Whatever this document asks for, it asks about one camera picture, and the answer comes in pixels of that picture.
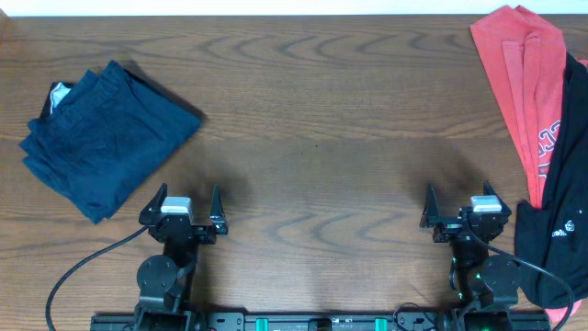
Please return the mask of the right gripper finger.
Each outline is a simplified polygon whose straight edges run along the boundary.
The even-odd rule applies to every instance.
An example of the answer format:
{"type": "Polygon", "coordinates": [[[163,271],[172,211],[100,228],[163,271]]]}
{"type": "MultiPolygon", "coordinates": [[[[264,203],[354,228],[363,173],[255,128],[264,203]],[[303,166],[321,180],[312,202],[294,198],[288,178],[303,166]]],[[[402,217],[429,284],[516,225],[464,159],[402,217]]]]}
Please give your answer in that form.
{"type": "Polygon", "coordinates": [[[419,226],[421,228],[432,228],[440,223],[440,210],[435,194],[435,188],[429,184],[426,190],[424,210],[419,226]]]}
{"type": "Polygon", "coordinates": [[[490,184],[490,182],[488,180],[486,180],[483,183],[483,194],[485,196],[494,196],[500,202],[500,205],[502,206],[501,214],[506,215],[506,216],[510,216],[512,214],[511,209],[504,203],[504,201],[495,192],[495,190],[493,189],[492,185],[490,184]]]}

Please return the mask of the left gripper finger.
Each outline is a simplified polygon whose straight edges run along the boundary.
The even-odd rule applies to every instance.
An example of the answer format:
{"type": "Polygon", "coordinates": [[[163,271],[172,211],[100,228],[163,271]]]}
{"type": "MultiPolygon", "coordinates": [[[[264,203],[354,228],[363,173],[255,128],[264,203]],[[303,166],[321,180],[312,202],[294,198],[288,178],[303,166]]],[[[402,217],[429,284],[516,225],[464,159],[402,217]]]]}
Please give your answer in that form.
{"type": "Polygon", "coordinates": [[[141,225],[154,225],[161,219],[161,208],[164,200],[167,197],[167,185],[163,185],[158,189],[157,193],[141,210],[139,215],[139,223],[141,225]]]}
{"type": "Polygon", "coordinates": [[[209,218],[215,234],[228,234],[229,225],[221,204],[221,194],[218,184],[215,184],[212,192],[209,218]]]}

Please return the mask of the black polo shirt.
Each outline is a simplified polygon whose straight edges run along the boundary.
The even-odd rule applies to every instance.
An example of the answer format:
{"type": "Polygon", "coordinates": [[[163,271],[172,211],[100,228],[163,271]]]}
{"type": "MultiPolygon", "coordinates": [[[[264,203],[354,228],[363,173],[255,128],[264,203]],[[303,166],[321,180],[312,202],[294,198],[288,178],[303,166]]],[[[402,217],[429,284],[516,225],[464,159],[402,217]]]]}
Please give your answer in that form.
{"type": "Polygon", "coordinates": [[[539,209],[517,206],[514,237],[518,257],[564,280],[574,298],[587,297],[587,68],[566,55],[559,120],[550,133],[552,155],[539,209]]]}

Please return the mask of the red printed t-shirt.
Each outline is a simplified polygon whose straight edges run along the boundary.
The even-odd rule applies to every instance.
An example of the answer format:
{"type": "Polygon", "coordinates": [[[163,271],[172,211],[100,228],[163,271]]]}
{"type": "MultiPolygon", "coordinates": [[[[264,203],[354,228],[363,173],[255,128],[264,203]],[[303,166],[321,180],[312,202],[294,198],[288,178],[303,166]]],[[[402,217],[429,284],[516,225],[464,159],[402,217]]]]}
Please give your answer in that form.
{"type": "MultiPolygon", "coordinates": [[[[523,6],[503,6],[470,27],[492,92],[526,174],[532,207],[539,209],[552,155],[550,133],[539,133],[559,120],[562,78],[569,54],[563,33],[523,6]]],[[[538,267],[523,277],[522,290],[533,304],[557,323],[575,314],[582,300],[574,298],[562,279],[538,267]]]]}

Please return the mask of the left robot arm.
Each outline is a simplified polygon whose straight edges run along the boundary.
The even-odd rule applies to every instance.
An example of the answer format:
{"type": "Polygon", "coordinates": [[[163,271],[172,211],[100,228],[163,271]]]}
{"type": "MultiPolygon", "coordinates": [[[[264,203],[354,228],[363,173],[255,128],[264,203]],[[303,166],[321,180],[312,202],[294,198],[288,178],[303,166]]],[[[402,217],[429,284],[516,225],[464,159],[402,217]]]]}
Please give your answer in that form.
{"type": "Polygon", "coordinates": [[[209,218],[210,225],[194,224],[191,199],[170,197],[165,184],[143,208],[139,223],[164,250],[148,257],[138,269],[140,296],[133,331],[208,328],[206,315],[190,302],[190,291],[198,247],[214,245],[219,235],[229,233],[218,186],[213,187],[209,218]]]}

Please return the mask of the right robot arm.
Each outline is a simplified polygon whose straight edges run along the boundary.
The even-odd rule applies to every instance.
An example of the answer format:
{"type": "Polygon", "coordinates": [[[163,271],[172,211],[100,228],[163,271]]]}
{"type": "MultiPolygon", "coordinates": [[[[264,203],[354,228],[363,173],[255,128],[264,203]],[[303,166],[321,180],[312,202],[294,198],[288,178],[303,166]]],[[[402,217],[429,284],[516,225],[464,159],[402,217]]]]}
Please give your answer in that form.
{"type": "Polygon", "coordinates": [[[509,257],[490,254],[490,241],[503,232],[512,214],[489,182],[453,217],[441,214],[433,185],[426,190],[419,223],[433,230],[435,243],[452,250],[450,287],[460,305],[440,314],[438,330],[512,330],[509,308],[518,303],[520,267],[509,257]]]}

